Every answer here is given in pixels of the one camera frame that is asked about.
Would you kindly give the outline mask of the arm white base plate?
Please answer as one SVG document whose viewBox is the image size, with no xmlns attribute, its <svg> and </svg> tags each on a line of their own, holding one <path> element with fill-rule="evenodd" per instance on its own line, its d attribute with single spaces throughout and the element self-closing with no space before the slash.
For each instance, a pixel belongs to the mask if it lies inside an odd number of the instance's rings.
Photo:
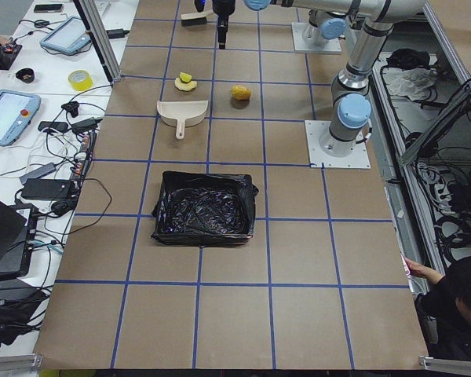
<svg viewBox="0 0 471 377">
<path fill-rule="evenodd" d="M 371 164 L 360 129 L 354 141 L 338 141 L 330 134 L 330 121 L 305 120 L 311 168 L 370 169 Z"/>
<path fill-rule="evenodd" d="M 327 20 L 317 27 L 307 23 L 292 23 L 296 53 L 340 54 L 339 37 L 345 30 L 343 20 Z"/>
</svg>

